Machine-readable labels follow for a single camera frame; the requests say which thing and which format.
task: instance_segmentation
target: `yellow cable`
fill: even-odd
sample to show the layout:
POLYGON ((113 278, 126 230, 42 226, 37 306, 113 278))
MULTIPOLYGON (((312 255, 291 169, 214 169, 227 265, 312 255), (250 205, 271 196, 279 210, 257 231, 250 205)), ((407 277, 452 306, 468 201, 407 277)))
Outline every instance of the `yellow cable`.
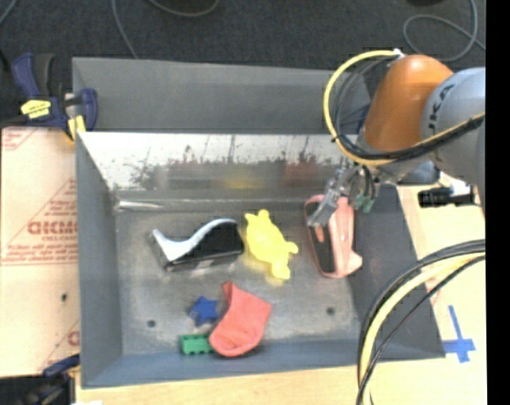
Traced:
MULTIPOLYGON (((371 353, 373 352, 374 342, 376 340, 378 330, 382 326, 382 323, 385 321, 388 314, 395 308, 395 306, 398 305, 399 302, 417 286, 424 284, 427 280, 434 278, 440 273, 444 273, 446 271, 448 273, 451 273, 456 268, 459 268, 464 264, 471 262, 476 257, 477 254, 474 254, 474 256, 459 256, 435 262, 434 264, 429 266, 428 270, 418 274, 413 279, 404 283, 391 295, 391 297, 389 297, 389 299, 387 299, 384 302, 376 316, 373 318, 371 326, 369 327, 368 332, 365 335, 362 354, 360 357, 360 361, 358 362, 360 365, 360 383, 363 377, 365 376, 365 373, 367 372, 368 363, 370 360, 371 353)), ((368 403, 367 402, 368 397, 369 390, 367 385, 363 393, 362 403, 368 403)))
MULTIPOLYGON (((341 150, 343 154, 348 156, 350 159, 352 159, 354 162, 357 162, 358 164, 362 165, 370 165, 370 166, 380 166, 380 165, 386 165, 390 164, 391 162, 395 162, 396 159, 366 159, 361 158, 354 153, 352 153, 348 148, 345 147, 345 145, 341 142, 339 139, 339 134, 337 133, 335 127, 333 126, 333 121, 331 120, 331 114, 330 114, 330 93, 331 90, 333 90, 333 87, 337 81, 337 79, 351 66, 355 65, 356 63, 367 60, 369 58, 373 57, 398 57, 402 56, 403 54, 400 51, 368 51, 364 52, 363 54, 359 54, 350 60, 346 61, 344 64, 342 64, 331 76, 330 81, 326 85, 325 92, 324 92, 324 119, 325 124, 328 127, 328 130, 330 131, 330 134, 332 138, 335 139, 337 146, 341 150)), ((462 123, 455 125, 453 127, 450 127, 444 131, 441 131, 437 133, 436 135, 433 135, 429 138, 426 138, 419 143, 416 143, 411 146, 411 148, 417 148, 425 145, 426 143, 430 143, 431 141, 434 141, 438 138, 441 138, 445 136, 446 134, 456 131, 460 129, 462 126, 468 124, 469 122, 473 122, 475 120, 479 120, 485 116, 485 112, 482 112, 480 114, 477 114, 476 116, 472 116, 468 121, 463 121, 462 123)))

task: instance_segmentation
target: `pink toy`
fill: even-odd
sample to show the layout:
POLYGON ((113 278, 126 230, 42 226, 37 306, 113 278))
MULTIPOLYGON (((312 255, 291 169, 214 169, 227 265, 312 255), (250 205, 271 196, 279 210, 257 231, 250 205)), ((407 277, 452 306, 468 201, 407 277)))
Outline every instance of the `pink toy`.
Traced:
MULTIPOLYGON (((323 198, 324 195, 314 195, 305 203, 306 217, 323 198)), ((344 278, 362 265, 362 258, 352 249, 354 210, 346 197, 339 198, 337 205, 326 227, 309 227, 317 268, 329 278, 344 278)))

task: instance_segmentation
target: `orange object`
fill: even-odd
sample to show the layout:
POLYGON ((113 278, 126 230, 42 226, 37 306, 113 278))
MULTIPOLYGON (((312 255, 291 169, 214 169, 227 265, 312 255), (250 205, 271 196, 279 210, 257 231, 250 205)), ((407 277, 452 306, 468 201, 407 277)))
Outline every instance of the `orange object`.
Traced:
MULTIPOLYGON (((305 203, 306 216, 309 216, 323 199, 324 195, 311 197, 305 203)), ((329 278, 344 278, 362 266, 362 257, 352 249, 354 210, 346 197, 340 197, 337 206, 327 226, 309 228, 316 266, 320 273, 329 278)))
POLYGON ((237 357, 256 347, 270 317, 271 304, 226 282, 223 291, 228 309, 209 337, 215 351, 225 357, 237 357))
POLYGON ((423 55, 393 62, 374 93, 363 138, 376 150, 406 149, 421 141, 421 114, 433 90, 453 72, 423 55))

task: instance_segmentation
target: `cardboard sheet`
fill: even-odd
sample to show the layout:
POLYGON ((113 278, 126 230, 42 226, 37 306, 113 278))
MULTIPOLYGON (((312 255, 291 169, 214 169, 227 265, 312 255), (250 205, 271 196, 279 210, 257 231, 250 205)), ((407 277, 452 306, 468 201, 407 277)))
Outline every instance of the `cardboard sheet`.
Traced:
POLYGON ((2 132, 0 378, 78 352, 74 143, 62 131, 2 132))

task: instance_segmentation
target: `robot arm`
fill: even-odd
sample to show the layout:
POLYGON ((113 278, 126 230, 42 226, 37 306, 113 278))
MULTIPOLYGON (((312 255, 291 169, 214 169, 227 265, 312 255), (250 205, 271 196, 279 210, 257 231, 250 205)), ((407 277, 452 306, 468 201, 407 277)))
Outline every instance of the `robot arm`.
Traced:
MULTIPOLYGON (((485 68, 453 73, 427 56, 403 56, 397 51, 381 51, 381 55, 393 61, 373 94, 353 144, 335 128, 326 103, 332 83, 347 69, 346 63, 328 84, 326 123, 337 145, 355 165, 345 180, 340 180, 343 170, 330 179, 324 201, 308 218, 309 226, 327 224, 335 211, 331 200, 337 192, 367 212, 376 190, 369 192, 370 202, 362 199, 358 203, 356 200, 365 196, 358 187, 373 185, 374 178, 378 184, 399 184, 427 162, 477 186, 485 213, 485 68)), ((352 60, 355 63, 372 56, 370 52, 352 60)))

